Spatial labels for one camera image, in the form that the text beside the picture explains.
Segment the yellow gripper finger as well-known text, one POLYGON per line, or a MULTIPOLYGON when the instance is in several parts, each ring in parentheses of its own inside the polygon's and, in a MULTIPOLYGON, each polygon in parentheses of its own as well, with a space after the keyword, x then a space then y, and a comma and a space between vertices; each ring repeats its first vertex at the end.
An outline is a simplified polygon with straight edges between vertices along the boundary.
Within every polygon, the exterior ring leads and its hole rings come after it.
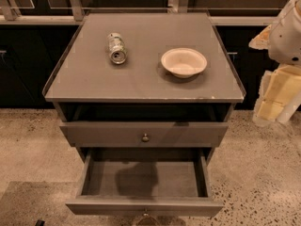
POLYGON ((300 90, 301 67, 281 64, 272 72, 263 100, 285 106, 300 90))
POLYGON ((277 104, 266 102, 259 98, 254 106, 252 120, 258 126, 267 126, 272 122, 275 122, 284 107, 277 104))

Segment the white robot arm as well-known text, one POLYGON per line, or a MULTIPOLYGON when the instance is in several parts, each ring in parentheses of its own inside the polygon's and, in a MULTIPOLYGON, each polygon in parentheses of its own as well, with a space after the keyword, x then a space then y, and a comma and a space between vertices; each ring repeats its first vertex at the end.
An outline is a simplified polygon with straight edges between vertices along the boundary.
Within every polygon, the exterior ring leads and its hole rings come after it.
POLYGON ((300 106, 301 97, 301 0, 290 0, 276 19, 248 44, 268 51, 278 63, 261 78, 253 121, 258 126, 286 123, 300 106))

